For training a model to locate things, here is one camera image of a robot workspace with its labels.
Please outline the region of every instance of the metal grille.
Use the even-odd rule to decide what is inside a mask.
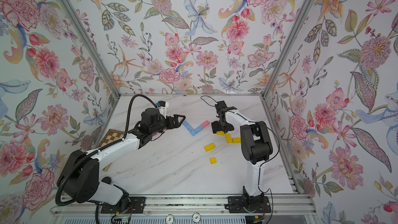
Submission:
[[[110,224],[110,217],[99,217],[100,224]],[[166,216],[132,217],[130,224],[165,224]],[[64,224],[95,224],[94,217],[66,217]],[[175,216],[173,224],[196,224],[191,216]],[[245,217],[201,217],[198,224],[246,224]]]

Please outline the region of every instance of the cable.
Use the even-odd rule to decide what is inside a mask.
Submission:
[[[214,102],[216,102],[215,99],[213,99],[212,97],[207,96],[207,95],[204,95],[204,96],[201,96],[201,97],[200,97],[200,98],[201,98],[206,104],[208,104],[209,106],[211,106],[211,107],[216,107],[216,106],[213,106],[213,105],[210,105],[209,103],[207,103],[202,97],[209,97],[209,98],[211,98],[212,100],[214,100]]]
[[[61,201],[61,195],[62,195],[62,192],[63,192],[63,190],[64,190],[64,187],[65,187],[65,185],[66,185],[66,183],[67,183],[69,177],[71,177],[71,175],[72,175],[78,168],[80,168],[80,167],[83,165],[83,163],[87,162],[87,161],[90,159],[90,157],[94,156],[95,154],[98,154],[98,150],[99,150],[99,151],[102,151],[102,150],[104,150],[104,149],[106,149],[106,148],[108,148],[108,147],[110,147],[110,146],[112,146],[112,145],[114,145],[114,144],[116,144],[116,143],[122,142],[122,141],[126,138],[127,132],[128,132],[128,130],[129,130],[130,112],[131,112],[132,102],[134,101],[134,99],[135,99],[136,97],[143,97],[143,98],[146,98],[149,102],[152,103],[152,105],[153,105],[156,109],[158,108],[158,107],[156,106],[156,104],[155,104],[150,98],[146,97],[145,95],[141,95],[141,94],[136,94],[136,95],[134,95],[134,96],[131,98],[131,100],[130,100],[129,108],[128,108],[128,111],[127,111],[126,128],[125,128],[125,132],[124,132],[124,134],[123,134],[123,137],[120,138],[120,139],[118,139],[118,140],[116,140],[116,141],[113,141],[113,142],[111,142],[111,143],[109,143],[109,144],[106,144],[106,145],[104,145],[103,147],[100,147],[100,148],[96,149],[95,151],[93,151],[92,153],[90,153],[90,154],[84,156],[82,159],[80,159],[79,161],[77,161],[77,162],[75,163],[75,165],[68,171],[68,173],[66,174],[66,176],[62,179],[61,183],[59,184],[57,193],[55,194],[55,203],[56,203],[58,206],[66,206],[66,205],[68,205],[68,204],[71,204],[71,203],[76,202],[74,199],[69,200],[69,201],[66,201],[66,202],[62,202],[62,201]]]

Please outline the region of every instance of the marble tabletop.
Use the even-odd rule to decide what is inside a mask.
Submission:
[[[214,107],[208,106],[200,96],[152,96],[153,102],[169,102],[167,115],[185,115],[186,121],[196,128],[206,120],[216,121]],[[254,121],[265,121],[266,114],[259,96],[214,96],[224,100],[227,106],[236,107]],[[131,97],[121,97],[108,125],[110,129],[124,130],[127,108]],[[130,127],[139,120],[141,112],[151,107],[142,97],[134,100]],[[278,144],[269,132],[273,145],[273,157]],[[215,149],[206,152],[204,146],[214,143]],[[217,162],[210,164],[215,157]],[[212,133],[211,125],[192,136],[181,126],[167,130],[161,138],[149,142],[139,150],[127,153],[115,160],[100,178],[110,176],[115,185],[130,194],[241,194],[246,180],[247,161],[241,153],[240,144],[228,144],[225,137]],[[261,168],[264,172],[261,186],[271,188],[274,194],[293,193],[282,159],[278,157]]]

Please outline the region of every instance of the chessboard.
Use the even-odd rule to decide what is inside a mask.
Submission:
[[[109,129],[108,132],[105,134],[101,142],[99,143],[98,147],[102,147],[108,143],[111,143],[115,140],[118,140],[123,136],[124,132],[123,131],[118,131],[114,129]],[[108,164],[105,168],[103,168],[103,171],[108,171],[109,167],[111,166],[111,163]]]

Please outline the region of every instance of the robotic arm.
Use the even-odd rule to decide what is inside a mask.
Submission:
[[[129,194],[122,188],[111,185],[111,179],[109,177],[105,177],[100,181],[99,170],[106,167],[118,157],[143,147],[152,140],[154,134],[158,132],[163,133],[166,129],[180,127],[185,120],[185,116],[182,115],[175,114],[174,117],[166,116],[168,102],[160,101],[155,106],[156,108],[146,109],[141,114],[141,121],[137,122],[135,127],[127,132],[129,123],[128,115],[126,124],[127,133],[124,135],[125,138],[113,141],[98,149],[87,152],[77,150],[71,153],[57,181],[58,187],[60,187],[61,184],[64,185],[61,192],[63,190],[71,196],[73,198],[72,202],[105,202],[113,205],[120,211],[127,209],[130,204]],[[75,167],[77,162],[81,163],[81,159],[87,157],[88,154],[92,154],[91,157],[85,159],[86,161],[73,171],[73,167]],[[61,202],[60,199],[56,199],[56,203],[58,206],[68,204],[68,202]]]
[[[211,123],[213,133],[227,133],[240,129],[243,157],[248,161],[247,179],[243,187],[242,200],[246,209],[252,209],[264,201],[260,190],[262,173],[261,165],[269,160],[273,152],[267,125],[264,121],[255,122],[242,115],[236,107],[227,107],[224,101],[215,105],[218,121]]]

